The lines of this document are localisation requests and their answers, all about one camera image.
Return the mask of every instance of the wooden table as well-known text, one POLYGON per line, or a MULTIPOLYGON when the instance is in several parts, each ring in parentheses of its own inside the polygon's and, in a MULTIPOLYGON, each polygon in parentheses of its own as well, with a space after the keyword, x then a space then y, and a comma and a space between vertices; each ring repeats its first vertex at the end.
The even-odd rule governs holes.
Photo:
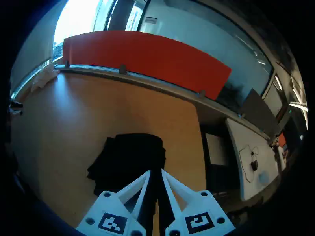
POLYGON ((242 201, 249 200, 277 176, 278 167, 274 159, 274 152, 267 141, 234 120, 226 119, 239 167, 239 178, 242 201), (257 153, 258 169, 253 171, 251 150, 257 153))
POLYGON ((27 97, 23 116, 12 124, 21 174, 74 227, 96 200, 87 168, 107 137, 134 132, 159 136, 165 170, 193 190, 205 189, 198 117, 187 101, 109 79, 59 74, 27 97))

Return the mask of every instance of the wall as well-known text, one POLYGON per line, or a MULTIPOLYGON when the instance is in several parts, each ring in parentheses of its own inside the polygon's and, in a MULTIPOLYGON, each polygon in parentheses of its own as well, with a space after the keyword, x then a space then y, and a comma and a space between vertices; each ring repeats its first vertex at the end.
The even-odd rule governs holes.
POLYGON ((56 24, 66 2, 67 0, 61 0, 46 13, 25 40, 12 66, 10 78, 12 90, 28 73, 51 58, 56 24))
MULTIPOLYGON (((190 4, 197 5, 194 11, 209 10, 194 2, 190 4)), ((186 43, 229 66, 232 72, 227 84, 241 89, 239 104, 242 104, 252 88, 258 94, 264 92, 269 74, 242 41, 236 40, 222 28, 187 11, 169 7, 163 0, 152 0, 144 19, 146 17, 157 18, 157 24, 143 22, 141 32, 186 43)))

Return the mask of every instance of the black cloth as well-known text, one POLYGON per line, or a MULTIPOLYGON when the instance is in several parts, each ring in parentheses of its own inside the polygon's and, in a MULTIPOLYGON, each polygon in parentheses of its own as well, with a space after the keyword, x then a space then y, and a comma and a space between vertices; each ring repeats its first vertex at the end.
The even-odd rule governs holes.
POLYGON ((88 178, 95 181, 94 194, 117 192, 148 170, 160 170, 165 165, 163 141, 154 135, 132 133, 107 138, 104 148, 87 169, 88 178))

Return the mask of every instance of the red panel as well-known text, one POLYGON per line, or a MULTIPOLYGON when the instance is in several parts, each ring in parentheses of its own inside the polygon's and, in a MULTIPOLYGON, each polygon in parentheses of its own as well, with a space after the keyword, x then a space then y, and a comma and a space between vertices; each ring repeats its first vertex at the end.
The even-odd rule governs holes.
POLYGON ((161 79, 189 90, 205 90, 215 100, 231 69, 187 44, 153 34, 100 31, 65 39, 63 60, 119 68, 161 79))
POLYGON ((283 146, 285 144, 286 144, 285 137, 284 137, 283 133, 281 133, 280 136, 279 136, 279 146, 283 148, 283 146))

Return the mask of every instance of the glass wall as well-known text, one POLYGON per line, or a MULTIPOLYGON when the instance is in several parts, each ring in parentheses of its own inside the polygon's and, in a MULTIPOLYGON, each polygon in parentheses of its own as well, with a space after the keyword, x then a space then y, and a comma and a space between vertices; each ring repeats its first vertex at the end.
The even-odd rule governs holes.
POLYGON ((55 29, 53 60, 62 56, 65 38, 103 30, 137 31, 144 0, 69 0, 55 29))
POLYGON ((217 98, 231 110, 238 111, 252 88, 258 94, 266 89, 272 65, 243 30, 216 11, 190 0, 152 0, 143 19, 141 32, 186 43, 232 69, 217 98))

